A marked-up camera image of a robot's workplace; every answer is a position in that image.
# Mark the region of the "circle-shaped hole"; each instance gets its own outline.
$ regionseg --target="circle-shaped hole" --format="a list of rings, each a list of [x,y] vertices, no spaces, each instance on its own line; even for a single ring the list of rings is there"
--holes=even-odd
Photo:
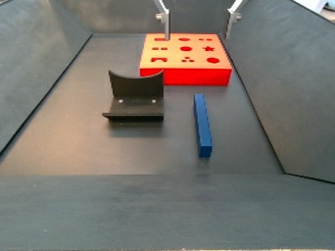
[[[191,51],[191,50],[192,50],[192,48],[191,48],[191,47],[188,47],[188,46],[183,46],[183,47],[180,47],[180,50],[181,50],[181,51]]]
[[[217,63],[220,63],[220,60],[217,58],[208,58],[207,62],[212,63],[212,64],[217,64]]]

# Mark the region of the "shape-shaped hole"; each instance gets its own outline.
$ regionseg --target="shape-shaped hole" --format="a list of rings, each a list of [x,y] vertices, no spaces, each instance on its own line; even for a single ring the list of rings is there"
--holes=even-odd
[[[207,62],[212,63],[212,64],[217,64],[217,63],[220,63],[220,59],[217,59],[217,58],[208,58]]]
[[[215,47],[211,47],[211,46],[205,46],[205,47],[203,47],[203,49],[204,49],[205,51],[215,51]]]
[[[189,58],[189,57],[184,57],[184,59],[181,60],[183,63],[193,63],[195,61]]]
[[[161,61],[161,62],[167,62],[168,58],[152,58],[152,63],[155,63],[156,61]]]
[[[183,46],[183,47],[180,47],[180,50],[181,50],[181,51],[191,51],[192,48],[191,48],[189,46]]]

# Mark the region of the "black object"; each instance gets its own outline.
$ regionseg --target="black object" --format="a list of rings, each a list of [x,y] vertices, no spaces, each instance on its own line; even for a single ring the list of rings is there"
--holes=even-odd
[[[164,72],[127,77],[108,71],[112,89],[109,120],[161,120],[164,118]]]

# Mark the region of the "blue stick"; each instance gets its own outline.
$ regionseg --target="blue stick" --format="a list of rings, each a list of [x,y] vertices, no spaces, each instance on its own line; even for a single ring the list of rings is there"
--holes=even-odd
[[[209,158],[212,154],[212,135],[208,123],[204,94],[193,95],[193,118],[199,158]]]

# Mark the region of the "gray floor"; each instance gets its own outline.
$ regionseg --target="gray floor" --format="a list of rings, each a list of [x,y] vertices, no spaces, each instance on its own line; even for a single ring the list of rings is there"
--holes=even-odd
[[[1,157],[0,175],[281,173],[236,74],[229,87],[165,87],[163,123],[111,124],[107,71],[139,74],[143,35],[96,35]],[[192,96],[204,93],[213,137],[197,158]]]
[[[335,249],[335,186],[283,175],[236,75],[229,87],[167,87],[161,124],[100,115],[107,70],[137,73],[143,38],[91,39],[1,156],[0,249]]]

